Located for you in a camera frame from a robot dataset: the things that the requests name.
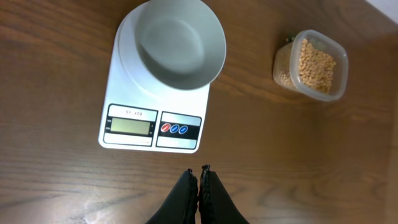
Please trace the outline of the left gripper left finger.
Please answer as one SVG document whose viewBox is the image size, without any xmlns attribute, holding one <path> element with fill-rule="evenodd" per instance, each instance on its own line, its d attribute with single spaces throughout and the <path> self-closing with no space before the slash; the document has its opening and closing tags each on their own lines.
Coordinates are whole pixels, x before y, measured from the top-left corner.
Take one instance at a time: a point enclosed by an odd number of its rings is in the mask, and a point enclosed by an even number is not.
<svg viewBox="0 0 398 224">
<path fill-rule="evenodd" d="M 197 208 L 198 180 L 187 169 L 146 224 L 195 224 Z"/>
</svg>

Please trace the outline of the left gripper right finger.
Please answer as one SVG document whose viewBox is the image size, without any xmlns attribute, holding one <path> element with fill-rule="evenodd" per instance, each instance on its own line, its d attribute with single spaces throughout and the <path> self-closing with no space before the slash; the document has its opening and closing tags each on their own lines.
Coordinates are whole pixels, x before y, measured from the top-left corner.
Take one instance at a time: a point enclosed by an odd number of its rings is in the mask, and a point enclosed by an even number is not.
<svg viewBox="0 0 398 224">
<path fill-rule="evenodd" d="M 201 224 L 249 224 L 210 165 L 202 167 L 198 199 Z"/>
</svg>

